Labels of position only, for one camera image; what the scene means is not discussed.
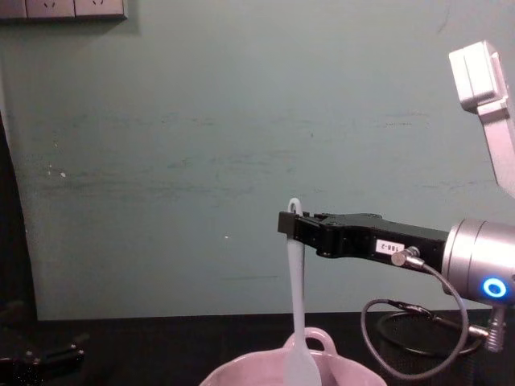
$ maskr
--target light blue wall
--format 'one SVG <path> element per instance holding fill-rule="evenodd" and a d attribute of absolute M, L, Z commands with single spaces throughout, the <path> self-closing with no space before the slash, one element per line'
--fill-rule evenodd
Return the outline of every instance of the light blue wall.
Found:
<path fill-rule="evenodd" d="M 290 309 L 277 214 L 515 223 L 448 52 L 515 6 L 150 0 L 121 24 L 8 26 L 0 52 L 42 319 Z M 422 274 L 307 253 L 307 310 L 453 307 Z"/>

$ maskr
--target bowl handle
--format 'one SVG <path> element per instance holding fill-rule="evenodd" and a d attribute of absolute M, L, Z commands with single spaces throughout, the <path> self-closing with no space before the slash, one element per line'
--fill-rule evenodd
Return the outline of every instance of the bowl handle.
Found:
<path fill-rule="evenodd" d="M 316 327 L 306 327 L 304 330 L 304 334 L 306 335 L 306 338 L 313 338 L 318 340 L 322 343 L 323 346 L 323 352 L 326 352 L 331 355 L 338 355 L 336 352 L 335 343 L 332 341 L 331 336 L 325 332 L 324 330 L 321 330 Z M 285 348 L 292 348 L 294 345 L 295 337 L 292 335 L 286 343 L 284 343 Z"/>

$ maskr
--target label sticker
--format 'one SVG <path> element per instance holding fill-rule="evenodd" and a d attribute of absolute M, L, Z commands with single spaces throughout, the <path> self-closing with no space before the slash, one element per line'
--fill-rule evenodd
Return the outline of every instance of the label sticker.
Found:
<path fill-rule="evenodd" d="M 394 253 L 401 252 L 404 249 L 406 249 L 404 247 L 404 244 L 393 243 L 392 241 L 377 239 L 377 243 L 376 243 L 376 252 L 377 253 L 383 253 L 385 255 L 392 256 Z"/>

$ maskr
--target pink bowl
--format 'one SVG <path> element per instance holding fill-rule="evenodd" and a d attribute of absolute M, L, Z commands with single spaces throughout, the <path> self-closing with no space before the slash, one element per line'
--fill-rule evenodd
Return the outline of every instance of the pink bowl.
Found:
<path fill-rule="evenodd" d="M 339 356 L 327 332 L 308 327 L 306 336 L 323 344 L 323 351 L 311 350 L 320 370 L 322 386 L 386 386 L 386 382 L 375 372 Z M 292 335 L 282 348 L 252 352 L 236 358 L 217 368 L 200 386 L 283 386 L 282 368 L 293 341 Z"/>

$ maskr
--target electrical outlet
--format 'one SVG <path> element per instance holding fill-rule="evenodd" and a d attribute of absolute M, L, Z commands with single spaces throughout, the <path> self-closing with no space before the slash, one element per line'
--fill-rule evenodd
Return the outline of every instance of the electrical outlet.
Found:
<path fill-rule="evenodd" d="M 28 18 L 74 18 L 73 0 L 27 0 Z"/>
<path fill-rule="evenodd" d="M 25 0 L 0 0 L 0 20 L 27 18 Z"/>
<path fill-rule="evenodd" d="M 125 18 L 123 0 L 75 0 L 75 13 L 80 17 Z"/>

